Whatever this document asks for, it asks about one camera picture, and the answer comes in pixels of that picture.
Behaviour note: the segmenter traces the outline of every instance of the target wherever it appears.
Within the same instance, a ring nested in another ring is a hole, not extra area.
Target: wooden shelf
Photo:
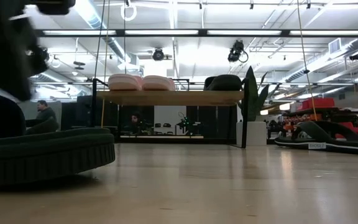
[[[232,106],[242,91],[98,91],[98,97],[131,106]]]

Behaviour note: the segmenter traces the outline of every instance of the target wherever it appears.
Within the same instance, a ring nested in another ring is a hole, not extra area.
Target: potted plant
[[[266,123],[263,121],[256,121],[257,116],[260,115],[260,110],[262,110],[264,106],[265,100],[269,96],[269,85],[263,87],[263,89],[258,94],[266,74],[267,73],[263,75],[259,86],[256,83],[256,78],[252,67],[249,67],[246,74],[246,78],[249,79],[248,117],[247,117],[247,122],[248,122],[247,145],[249,146],[264,146],[267,143]],[[238,107],[240,107],[241,114],[244,114],[244,107],[243,107],[244,102],[240,101],[237,103],[237,105]],[[236,138],[237,138],[238,145],[241,145],[241,141],[242,141],[242,122],[243,121],[238,122],[236,127],[236,131],[237,131]]]

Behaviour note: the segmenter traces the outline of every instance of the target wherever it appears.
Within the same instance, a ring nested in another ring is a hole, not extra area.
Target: ceiling
[[[131,21],[125,21],[121,16],[124,1],[77,0],[77,5],[88,1],[94,5],[108,29],[299,29],[296,1],[292,0],[254,0],[253,10],[249,9],[249,1],[240,0],[202,0],[203,9],[200,9],[199,0],[178,0],[177,3],[175,0],[132,0],[137,14]],[[358,29],[358,1],[312,0],[310,9],[306,9],[306,1],[301,3],[300,18],[304,29]],[[25,13],[36,29],[90,29],[78,7],[70,9],[65,16],[42,15],[36,7],[28,7]],[[131,16],[132,9],[126,9],[126,14]],[[245,46],[250,44],[247,48],[249,60],[244,64],[229,63],[229,49],[239,39]],[[162,48],[165,54],[174,53],[171,37],[116,37],[116,40],[125,52],[139,56],[140,65],[151,63],[142,58],[147,58],[156,47]],[[333,40],[304,39],[306,59],[327,51]],[[100,79],[124,72],[119,69],[120,61],[114,52],[99,38],[79,38],[76,42],[75,38],[43,37],[39,41],[40,45],[48,48],[52,58],[56,58],[50,69],[69,79],[83,81],[94,77],[95,71]],[[300,38],[176,37],[175,43],[177,77],[195,82],[227,73],[244,77],[249,66],[254,67],[257,77],[269,72],[266,80],[279,82],[290,70],[303,65]],[[74,61],[86,64],[76,76],[72,74],[76,71]],[[344,61],[339,58],[311,75],[326,77],[358,64],[358,61]],[[167,67],[168,76],[174,74],[173,60],[159,65]]]

